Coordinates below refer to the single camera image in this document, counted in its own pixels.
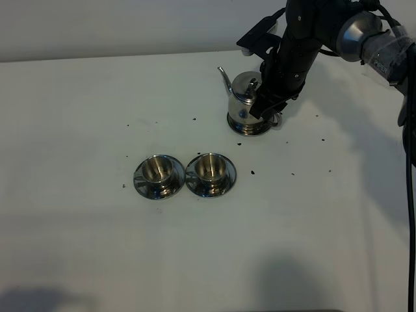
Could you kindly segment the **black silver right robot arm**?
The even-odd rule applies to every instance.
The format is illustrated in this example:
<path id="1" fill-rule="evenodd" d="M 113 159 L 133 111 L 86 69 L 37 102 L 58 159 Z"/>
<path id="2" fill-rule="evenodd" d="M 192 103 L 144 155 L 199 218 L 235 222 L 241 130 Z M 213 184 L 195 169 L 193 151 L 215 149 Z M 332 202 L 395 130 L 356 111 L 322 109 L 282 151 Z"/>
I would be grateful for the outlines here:
<path id="1" fill-rule="evenodd" d="M 398 125 L 404 149 L 415 155 L 415 42 L 379 1 L 287 1 L 275 16 L 287 26 L 264 60 L 262 84 L 250 109 L 260 119 L 296 99 L 322 47 L 347 62 L 368 65 L 404 95 Z"/>

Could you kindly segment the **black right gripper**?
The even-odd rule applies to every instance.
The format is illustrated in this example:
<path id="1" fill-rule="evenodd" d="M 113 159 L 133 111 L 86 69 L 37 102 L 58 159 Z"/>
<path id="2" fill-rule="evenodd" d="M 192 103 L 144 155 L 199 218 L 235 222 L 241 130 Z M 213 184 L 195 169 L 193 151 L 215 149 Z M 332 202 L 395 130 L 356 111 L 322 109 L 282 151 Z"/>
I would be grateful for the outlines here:
<path id="1" fill-rule="evenodd" d="M 337 39 L 345 22 L 344 1 L 287 1 L 287 26 L 273 64 L 266 67 L 263 84 L 250 114 L 270 119 L 287 106 L 287 99 L 303 87 L 322 47 L 338 57 Z"/>

